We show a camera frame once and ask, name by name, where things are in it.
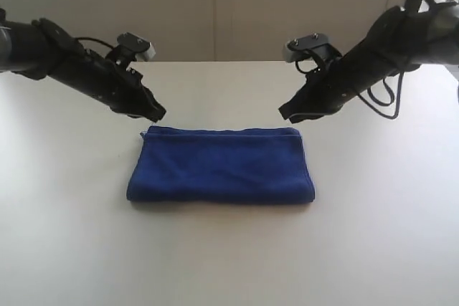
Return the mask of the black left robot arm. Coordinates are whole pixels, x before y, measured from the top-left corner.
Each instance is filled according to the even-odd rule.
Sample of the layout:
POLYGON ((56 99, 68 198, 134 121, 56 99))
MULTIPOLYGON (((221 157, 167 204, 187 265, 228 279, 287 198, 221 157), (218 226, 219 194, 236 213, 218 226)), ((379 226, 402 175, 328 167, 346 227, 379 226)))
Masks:
POLYGON ((102 56, 84 47, 86 37, 73 37, 49 19, 29 24, 9 21, 1 11, 1 71, 31 80, 50 77, 130 118, 153 123, 166 109, 143 85, 133 62, 150 62, 151 42, 130 32, 120 34, 116 46, 102 56))

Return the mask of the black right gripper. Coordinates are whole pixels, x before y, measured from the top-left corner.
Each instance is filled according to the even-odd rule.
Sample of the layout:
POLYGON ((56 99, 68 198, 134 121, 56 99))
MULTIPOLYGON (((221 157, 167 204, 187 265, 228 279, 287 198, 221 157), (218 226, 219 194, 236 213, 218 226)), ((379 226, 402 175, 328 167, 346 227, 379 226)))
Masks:
POLYGON ((293 97, 278 108, 284 120, 292 124, 318 120, 380 81, 380 63, 367 49, 357 47, 334 62, 328 72, 307 87, 303 99, 293 97))

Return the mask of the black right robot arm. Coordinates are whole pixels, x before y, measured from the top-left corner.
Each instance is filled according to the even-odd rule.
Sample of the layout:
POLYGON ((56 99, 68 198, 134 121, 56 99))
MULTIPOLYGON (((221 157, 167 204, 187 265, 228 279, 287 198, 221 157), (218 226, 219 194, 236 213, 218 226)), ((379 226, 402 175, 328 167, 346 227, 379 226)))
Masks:
POLYGON ((394 6, 372 25, 365 38, 346 54, 340 53, 325 34, 311 34, 289 41, 283 48, 287 63, 311 59, 316 68, 303 71, 306 82, 280 106, 291 123, 317 120, 337 113, 355 97, 377 111, 370 89, 388 77, 404 77, 423 64, 458 63, 458 4, 433 4, 412 13, 394 6))

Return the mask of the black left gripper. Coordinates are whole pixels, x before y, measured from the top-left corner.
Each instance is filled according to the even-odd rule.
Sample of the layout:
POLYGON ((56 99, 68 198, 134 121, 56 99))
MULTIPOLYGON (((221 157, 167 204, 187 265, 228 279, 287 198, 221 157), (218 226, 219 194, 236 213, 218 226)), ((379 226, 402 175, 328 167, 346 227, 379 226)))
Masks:
POLYGON ((166 114, 166 109, 143 86, 142 74, 129 72, 90 49, 82 54, 66 55, 48 76, 101 102, 115 113, 151 122, 162 120, 166 114))

